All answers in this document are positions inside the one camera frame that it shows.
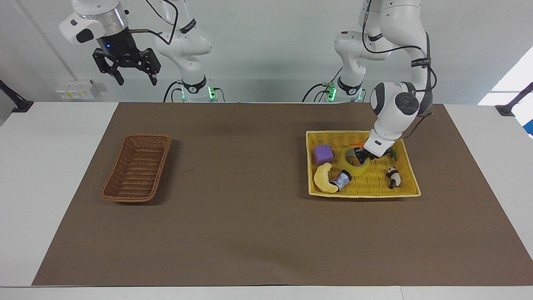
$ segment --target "yellow banana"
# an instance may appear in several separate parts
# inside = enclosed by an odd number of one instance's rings
[[[328,194],[335,194],[338,191],[338,187],[329,183],[328,173],[332,168],[332,164],[325,163],[318,167],[317,172],[314,174],[314,184]]]

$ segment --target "black mount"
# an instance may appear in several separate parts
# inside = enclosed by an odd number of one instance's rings
[[[533,91],[533,82],[529,84],[527,88],[522,90],[514,99],[513,101],[509,102],[506,105],[496,105],[496,110],[500,113],[500,115],[504,117],[514,117],[514,114],[512,112],[513,107],[520,102],[527,94],[531,93]]]
[[[24,99],[17,92],[13,91],[9,86],[7,86],[3,81],[0,80],[0,90],[2,90],[16,105],[16,107],[11,111],[13,113],[25,113],[33,105],[33,101],[28,101]]]

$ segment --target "window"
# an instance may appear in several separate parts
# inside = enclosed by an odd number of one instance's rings
[[[478,105],[504,105],[516,97],[520,91],[533,82],[533,48],[496,84]],[[533,93],[530,93],[513,108],[520,125],[533,120]]]

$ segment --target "can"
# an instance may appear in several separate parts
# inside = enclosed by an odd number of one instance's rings
[[[330,181],[329,183],[334,184],[338,187],[338,190],[342,190],[348,183],[352,180],[352,176],[348,171],[342,170],[335,179]]]

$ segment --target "brown wicker basket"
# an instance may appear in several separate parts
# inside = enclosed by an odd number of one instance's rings
[[[156,194],[170,148],[167,135],[127,136],[100,197],[113,202],[147,202]]]

